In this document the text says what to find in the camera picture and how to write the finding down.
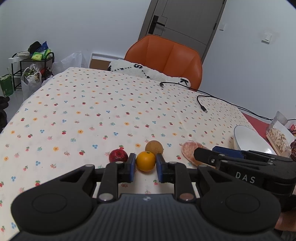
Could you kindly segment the person's right hand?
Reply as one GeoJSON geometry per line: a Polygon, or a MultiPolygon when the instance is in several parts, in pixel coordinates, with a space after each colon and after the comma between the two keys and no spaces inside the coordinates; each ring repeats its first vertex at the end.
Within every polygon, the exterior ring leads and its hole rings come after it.
{"type": "Polygon", "coordinates": [[[275,225],[275,229],[281,231],[295,232],[296,231],[296,212],[281,213],[275,225]]]}

